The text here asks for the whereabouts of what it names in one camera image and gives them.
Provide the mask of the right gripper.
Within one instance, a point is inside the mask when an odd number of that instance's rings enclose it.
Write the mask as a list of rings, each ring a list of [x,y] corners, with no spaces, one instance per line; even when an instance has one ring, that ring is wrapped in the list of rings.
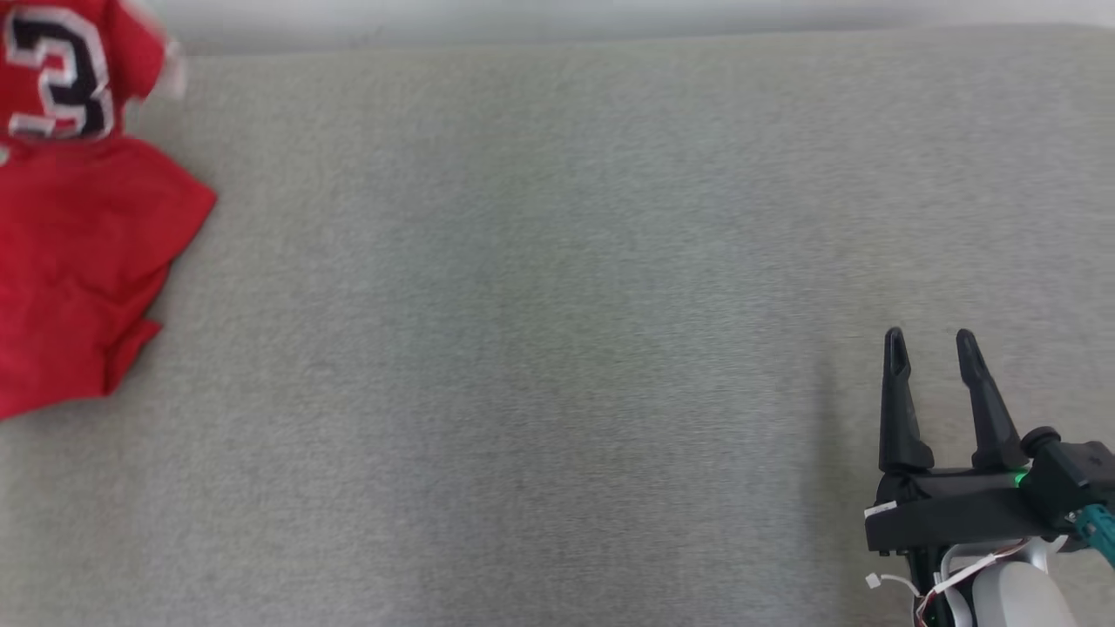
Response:
[[[973,469],[910,474],[935,467],[935,456],[917,423],[904,334],[899,327],[885,334],[878,464],[885,474],[875,495],[876,505],[885,509],[865,520],[867,550],[900,552],[1061,536],[1061,524],[1044,519],[1019,488],[1019,469],[1027,467],[1029,459],[971,330],[956,332],[956,353],[970,394]]]

